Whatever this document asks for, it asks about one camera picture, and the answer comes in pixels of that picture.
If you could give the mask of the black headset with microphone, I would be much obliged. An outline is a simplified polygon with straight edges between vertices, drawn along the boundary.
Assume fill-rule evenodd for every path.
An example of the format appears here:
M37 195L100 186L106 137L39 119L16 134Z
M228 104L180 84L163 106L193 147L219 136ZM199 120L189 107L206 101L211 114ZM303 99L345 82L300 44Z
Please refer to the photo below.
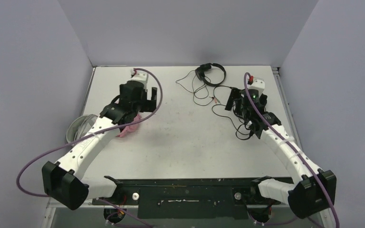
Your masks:
M214 99L214 101L215 101L215 105L213 105L213 106L212 106L212 108L211 108L212 112L213 112L216 116L218 116L218 117L227 118L227 119L229 119L229 120L230 120L230 122L231 122L231 124L232 124L233 128L235 129L235 136L236 136L236 138L237 138L237 139L242 140L242 141L249 140L249 139L251 138L251 136L254 134L254 132L252 132L252 131L248 130L248 131L249 131L248 133L243 133L243 132L241 132L241 131L240 131L240 128L241 128L242 126L244 126L244 121L243 121L242 119L240 119L240 118L238 117L238 120L240 121L240 125L239 125L239 126L236 126L236 125L235 125L235 123L234 123L234 121L233 121L233 119L232 119L230 116L228 116L228 115L221 115L221 114L218 114L218 113L216 113L216 112L214 111L214 107L216 107L216 106L223 106L223 107L225 107L225 105L224 105L224 104L222 104L222 103L218 100L218 98L216 97L215 90L216 90L217 88L219 88L219 87L226 87L226 88L229 88L229 89L232 89L232 88L233 88L233 87L231 87L231 86L226 86L226 85L219 85L219 86L217 86L217 87L214 87L214 88L213 88L213 95L212 95L212 98L213 98L213 99ZM240 138L240 137L238 136L238 134L240 134L240 135L244 135L244 136L246 136L246 138Z

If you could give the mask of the pink headset with cable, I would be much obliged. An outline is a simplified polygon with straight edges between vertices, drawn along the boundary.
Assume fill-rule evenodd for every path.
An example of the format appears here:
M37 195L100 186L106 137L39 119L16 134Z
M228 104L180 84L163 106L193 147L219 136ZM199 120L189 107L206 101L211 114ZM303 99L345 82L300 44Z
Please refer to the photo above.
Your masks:
M134 118L133 123L138 122L139 120L142 119L142 116L140 114L137 114L137 116ZM127 127L125 127L118 135L117 137L119 138L123 138L126 137L127 135L129 135L130 133L135 132L137 129L139 128L139 123L133 124L133 125L129 125Z

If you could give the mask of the white grey gaming headset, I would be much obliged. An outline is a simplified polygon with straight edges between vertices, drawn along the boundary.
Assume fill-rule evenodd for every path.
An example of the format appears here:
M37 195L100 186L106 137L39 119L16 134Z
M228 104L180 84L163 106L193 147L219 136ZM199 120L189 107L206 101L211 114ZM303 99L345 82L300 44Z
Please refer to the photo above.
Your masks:
M66 131L66 141L70 143L83 137L95 124L97 118L98 116L95 114L87 114L78 117L68 127Z

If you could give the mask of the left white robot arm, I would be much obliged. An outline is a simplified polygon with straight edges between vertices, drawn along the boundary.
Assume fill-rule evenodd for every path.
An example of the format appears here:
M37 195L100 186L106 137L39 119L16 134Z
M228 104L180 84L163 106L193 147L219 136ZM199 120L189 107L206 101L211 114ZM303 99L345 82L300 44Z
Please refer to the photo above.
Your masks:
M120 94L103 108L87 134L55 163L49 161L42 167L45 193L70 210L76 210L88 199L105 198L111 204L123 199L123 191L112 177L83 180L93 160L127 124L139 113L152 113L157 108L156 87L152 87L150 99L146 84L140 81L129 80L119 90Z

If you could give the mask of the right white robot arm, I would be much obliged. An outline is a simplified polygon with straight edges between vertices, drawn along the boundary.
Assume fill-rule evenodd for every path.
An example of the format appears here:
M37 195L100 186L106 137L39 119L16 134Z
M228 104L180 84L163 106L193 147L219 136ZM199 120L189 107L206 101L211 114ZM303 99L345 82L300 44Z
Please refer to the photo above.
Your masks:
M250 184L250 197L256 203L273 199L289 205L300 219L334 205L336 176L322 170L296 145L278 117L265 108L267 96L256 89L233 87L225 110L232 111L250 132L276 155L292 178L292 184L269 176Z

